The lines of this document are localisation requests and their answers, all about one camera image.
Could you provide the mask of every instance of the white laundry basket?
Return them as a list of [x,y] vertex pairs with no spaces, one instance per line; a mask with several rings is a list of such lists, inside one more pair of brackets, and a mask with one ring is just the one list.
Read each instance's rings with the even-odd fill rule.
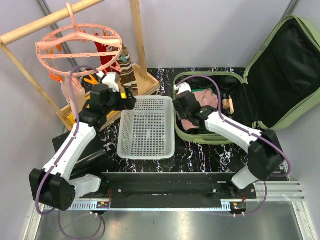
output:
[[123,110],[117,154],[123,159],[168,159],[175,152],[172,98],[136,96],[133,110]]

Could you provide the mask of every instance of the open suitcase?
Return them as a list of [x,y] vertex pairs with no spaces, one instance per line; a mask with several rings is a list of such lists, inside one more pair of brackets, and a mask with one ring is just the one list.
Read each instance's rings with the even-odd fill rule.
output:
[[[186,72],[174,79],[178,84],[191,75],[207,75],[222,94],[233,99],[232,118],[248,127],[281,130],[320,102],[320,33],[307,20],[290,15],[281,20],[244,72]],[[187,80],[192,90],[215,86],[204,78]],[[195,144],[221,145],[231,141],[197,128],[184,131],[175,114],[178,136]]]

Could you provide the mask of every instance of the black table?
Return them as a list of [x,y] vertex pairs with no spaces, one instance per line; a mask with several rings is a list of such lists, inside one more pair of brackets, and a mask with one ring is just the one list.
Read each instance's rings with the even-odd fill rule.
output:
[[[156,95],[173,97],[175,77],[183,72],[234,72],[243,76],[245,68],[149,68],[159,82]],[[117,155],[120,120],[100,132],[109,158],[117,162],[110,172],[236,172],[247,163],[244,150],[235,144],[202,145],[185,142],[175,136],[175,153],[169,159],[130,160]]]

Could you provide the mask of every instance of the suitcase lid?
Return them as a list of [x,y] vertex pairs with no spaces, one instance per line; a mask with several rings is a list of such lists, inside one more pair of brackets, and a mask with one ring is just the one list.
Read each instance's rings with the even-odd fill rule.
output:
[[274,28],[244,72],[258,124],[280,130],[320,102],[320,34],[290,15]]

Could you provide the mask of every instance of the brown sock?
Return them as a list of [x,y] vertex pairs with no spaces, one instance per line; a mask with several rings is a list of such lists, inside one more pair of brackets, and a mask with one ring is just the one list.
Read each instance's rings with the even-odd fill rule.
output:
[[122,50],[126,58],[126,62],[121,61],[121,59],[117,60],[117,62],[119,63],[122,69],[122,72],[120,73],[121,85],[124,87],[127,87],[127,86],[130,87],[132,94],[136,96],[138,95],[138,85],[137,85],[134,69],[131,64],[130,54],[126,47],[123,47]]

